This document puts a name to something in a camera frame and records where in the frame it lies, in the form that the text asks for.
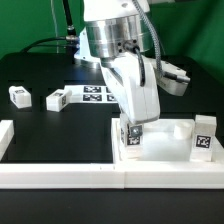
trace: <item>green background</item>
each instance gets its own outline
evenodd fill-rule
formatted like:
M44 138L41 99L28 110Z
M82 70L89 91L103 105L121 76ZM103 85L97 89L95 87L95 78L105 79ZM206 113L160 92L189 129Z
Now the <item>green background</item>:
M59 34L66 34L62 0L55 0ZM78 33L84 27L83 2L70 0ZM224 83L224 1L198 0L151 7L151 17L166 55L196 60ZM55 36L50 0L0 0L0 58L30 43ZM45 51L35 48L32 51Z

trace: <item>white platform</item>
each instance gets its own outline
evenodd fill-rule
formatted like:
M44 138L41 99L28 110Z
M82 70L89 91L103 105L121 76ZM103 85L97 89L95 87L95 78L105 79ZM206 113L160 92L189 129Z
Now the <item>white platform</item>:
M114 164L124 170L126 188L224 188L224 150L218 140L213 142L212 162L190 162L192 139L174 139L176 122L145 124L142 156L122 160L119 119L112 120Z
M113 119L113 164L0 164L0 188L223 189L224 150L219 142L213 143L212 162L189 162L190 140L173 144L169 133L172 122L175 120L163 125L168 128L163 131L163 140L162 132L156 137L161 126L145 126L145 131L154 132L155 138L138 161L120 159L119 119Z

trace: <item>black table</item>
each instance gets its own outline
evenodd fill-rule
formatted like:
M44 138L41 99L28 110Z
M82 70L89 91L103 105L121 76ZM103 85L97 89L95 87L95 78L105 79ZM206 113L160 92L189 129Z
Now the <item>black table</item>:
M217 117L224 146L224 88L193 60L166 57L191 77L183 97L159 88L161 118ZM32 94L18 110L10 86ZM0 120L14 120L15 136L1 163L112 163L110 122L116 104L70 104L46 110L45 98L64 85L104 85L100 71L72 64L64 54L9 54L0 61ZM223 223L223 190L0 190L0 223Z

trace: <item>white cube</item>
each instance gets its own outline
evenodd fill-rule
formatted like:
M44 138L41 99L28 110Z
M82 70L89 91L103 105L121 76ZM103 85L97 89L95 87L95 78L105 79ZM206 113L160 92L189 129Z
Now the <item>white cube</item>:
M211 162L216 126L216 117L196 115L191 161Z
M69 97L72 95L71 90L58 89L46 98L47 110L61 111L69 104Z
M22 86L11 86L9 88L10 100L20 109L31 107L31 95Z

